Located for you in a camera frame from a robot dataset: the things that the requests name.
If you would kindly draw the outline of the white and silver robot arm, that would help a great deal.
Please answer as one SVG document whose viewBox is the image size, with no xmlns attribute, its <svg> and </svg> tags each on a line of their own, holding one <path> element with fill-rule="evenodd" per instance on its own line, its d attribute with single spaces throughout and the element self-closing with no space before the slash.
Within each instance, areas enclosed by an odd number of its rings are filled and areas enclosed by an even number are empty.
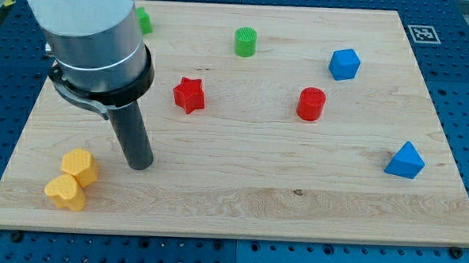
<svg viewBox="0 0 469 263">
<path fill-rule="evenodd" d="M 128 165 L 144 170 L 153 152 L 138 100 L 154 80 L 134 0 L 27 0 L 56 64 L 60 96 L 111 122 Z"/>
</svg>

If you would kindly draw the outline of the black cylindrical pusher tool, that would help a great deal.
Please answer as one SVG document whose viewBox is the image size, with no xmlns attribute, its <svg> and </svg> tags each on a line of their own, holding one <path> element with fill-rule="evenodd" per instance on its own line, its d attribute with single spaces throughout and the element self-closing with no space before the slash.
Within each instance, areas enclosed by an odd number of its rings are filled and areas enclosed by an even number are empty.
<svg viewBox="0 0 469 263">
<path fill-rule="evenodd" d="M 67 81 L 60 65 L 54 65 L 48 77 L 55 90 L 65 101 L 109 120 L 128 165 L 144 170 L 153 163 L 154 154 L 139 109 L 138 99 L 151 87 L 154 68 L 149 49 L 141 73 L 128 85 L 108 92 L 90 92 L 79 89 Z"/>
</svg>

